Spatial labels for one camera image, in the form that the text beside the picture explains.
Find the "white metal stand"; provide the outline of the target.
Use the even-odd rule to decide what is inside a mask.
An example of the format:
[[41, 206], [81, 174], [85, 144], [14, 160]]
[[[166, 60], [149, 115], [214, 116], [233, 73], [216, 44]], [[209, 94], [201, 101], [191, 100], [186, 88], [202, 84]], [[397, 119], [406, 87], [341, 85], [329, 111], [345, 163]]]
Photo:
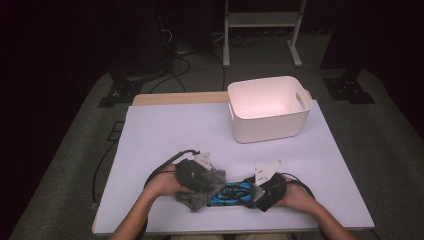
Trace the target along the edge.
[[298, 54], [296, 43], [302, 24], [307, 0], [300, 0], [297, 11], [289, 12], [253, 12], [233, 13], [229, 11], [229, 0], [225, 0], [224, 11], [224, 43], [223, 60], [224, 67], [230, 66], [229, 32], [232, 28], [277, 28], [292, 27], [293, 33], [287, 40], [287, 46], [296, 67], [302, 67], [303, 63]]

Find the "person's right hand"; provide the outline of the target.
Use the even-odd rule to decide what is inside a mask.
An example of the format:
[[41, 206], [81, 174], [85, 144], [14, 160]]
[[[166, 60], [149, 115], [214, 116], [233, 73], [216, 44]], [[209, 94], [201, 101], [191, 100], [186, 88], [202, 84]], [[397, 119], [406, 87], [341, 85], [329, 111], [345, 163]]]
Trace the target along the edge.
[[285, 195], [276, 203], [276, 206], [288, 207], [311, 214], [316, 210], [316, 204], [316, 200], [301, 186], [298, 184], [288, 184]]

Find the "grey towel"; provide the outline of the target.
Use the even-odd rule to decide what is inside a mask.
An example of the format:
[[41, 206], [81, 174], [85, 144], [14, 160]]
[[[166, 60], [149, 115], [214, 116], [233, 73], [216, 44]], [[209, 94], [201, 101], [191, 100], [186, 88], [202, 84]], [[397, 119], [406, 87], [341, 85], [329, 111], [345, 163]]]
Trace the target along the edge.
[[226, 171], [222, 169], [216, 170], [213, 168], [211, 174], [213, 189], [209, 192], [195, 192], [192, 193], [178, 192], [175, 195], [175, 199], [184, 204], [190, 209], [191, 212], [197, 212], [202, 207], [206, 206], [209, 200], [221, 190], [226, 183]]

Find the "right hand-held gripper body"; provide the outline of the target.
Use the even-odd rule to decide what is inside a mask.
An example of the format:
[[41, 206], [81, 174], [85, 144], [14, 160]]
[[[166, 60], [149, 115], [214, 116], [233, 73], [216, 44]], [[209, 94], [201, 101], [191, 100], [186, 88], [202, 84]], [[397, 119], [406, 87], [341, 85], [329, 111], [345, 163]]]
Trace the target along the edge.
[[278, 172], [283, 165], [282, 160], [267, 163], [255, 168], [254, 176], [258, 188], [262, 190], [262, 212], [266, 212], [283, 198], [287, 190], [285, 178]]

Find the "dark equipment box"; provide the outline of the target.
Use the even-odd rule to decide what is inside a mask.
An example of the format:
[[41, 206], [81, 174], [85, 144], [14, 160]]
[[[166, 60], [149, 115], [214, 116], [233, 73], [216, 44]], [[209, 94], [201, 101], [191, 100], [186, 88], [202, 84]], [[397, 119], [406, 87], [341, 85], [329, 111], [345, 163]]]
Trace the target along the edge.
[[167, 11], [179, 55], [212, 50], [211, 0], [167, 0]]

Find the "white table cover sheet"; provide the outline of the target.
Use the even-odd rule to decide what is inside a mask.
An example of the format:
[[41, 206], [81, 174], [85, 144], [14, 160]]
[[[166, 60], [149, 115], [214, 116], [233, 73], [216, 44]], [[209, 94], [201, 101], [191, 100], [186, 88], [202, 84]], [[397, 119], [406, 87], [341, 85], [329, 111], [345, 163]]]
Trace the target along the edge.
[[[212, 165], [230, 182], [253, 175], [256, 167], [283, 161], [282, 171], [297, 176], [346, 228], [374, 225], [372, 217], [321, 112], [314, 106], [294, 137], [238, 143], [225, 103], [132, 106], [128, 109], [117, 153], [92, 227], [112, 233], [139, 196], [147, 177], [178, 152], [208, 153]], [[155, 201], [147, 232], [200, 234], [314, 230], [308, 215], [283, 207], [266, 212], [243, 206], [203, 207], [191, 212], [172, 197]]]

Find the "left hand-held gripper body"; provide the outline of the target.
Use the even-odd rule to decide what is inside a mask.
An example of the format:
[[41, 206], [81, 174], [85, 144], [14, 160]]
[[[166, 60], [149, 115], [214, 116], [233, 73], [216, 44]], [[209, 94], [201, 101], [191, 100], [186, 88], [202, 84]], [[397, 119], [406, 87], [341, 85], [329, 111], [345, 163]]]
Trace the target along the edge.
[[175, 165], [177, 181], [195, 192], [209, 192], [213, 189], [213, 166], [208, 153], [195, 154], [192, 160], [184, 159]]

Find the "black stand base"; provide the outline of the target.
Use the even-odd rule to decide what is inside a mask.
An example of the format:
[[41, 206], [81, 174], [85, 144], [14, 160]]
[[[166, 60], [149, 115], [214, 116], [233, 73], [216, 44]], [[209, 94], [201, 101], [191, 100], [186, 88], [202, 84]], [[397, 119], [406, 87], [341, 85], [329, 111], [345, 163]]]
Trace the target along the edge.
[[109, 75], [112, 85], [99, 104], [99, 108], [111, 108], [115, 104], [132, 103], [133, 99], [141, 93], [143, 85], [159, 79], [167, 74], [166, 71], [146, 73], [139, 70], [111, 69]]
[[357, 81], [362, 68], [347, 67], [339, 77], [323, 78], [323, 83], [333, 100], [346, 100], [351, 104], [374, 104], [371, 95]]

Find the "person's left hand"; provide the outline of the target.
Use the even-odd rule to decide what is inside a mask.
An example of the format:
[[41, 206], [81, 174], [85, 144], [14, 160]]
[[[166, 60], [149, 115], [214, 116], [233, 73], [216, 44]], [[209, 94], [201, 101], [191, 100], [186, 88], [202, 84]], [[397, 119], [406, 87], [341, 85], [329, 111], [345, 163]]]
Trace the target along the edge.
[[160, 196], [175, 195], [178, 192], [192, 193], [192, 190], [178, 182], [174, 164], [168, 164], [143, 189], [143, 194], [152, 199]]

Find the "white plastic bin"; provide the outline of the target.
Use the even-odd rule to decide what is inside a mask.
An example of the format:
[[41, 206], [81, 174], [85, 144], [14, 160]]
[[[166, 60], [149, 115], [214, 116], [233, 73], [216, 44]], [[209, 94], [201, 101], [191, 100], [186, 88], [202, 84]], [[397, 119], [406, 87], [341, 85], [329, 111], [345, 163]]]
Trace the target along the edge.
[[233, 136], [239, 143], [296, 136], [313, 107], [292, 76], [234, 82], [227, 91]]

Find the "blue and black toy car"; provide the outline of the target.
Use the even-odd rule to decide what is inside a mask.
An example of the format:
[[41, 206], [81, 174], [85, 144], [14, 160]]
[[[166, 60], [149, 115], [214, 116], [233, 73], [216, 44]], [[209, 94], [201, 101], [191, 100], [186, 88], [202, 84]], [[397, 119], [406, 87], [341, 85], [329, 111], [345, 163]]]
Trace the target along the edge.
[[254, 187], [248, 182], [230, 182], [207, 203], [208, 207], [248, 206], [254, 199]]

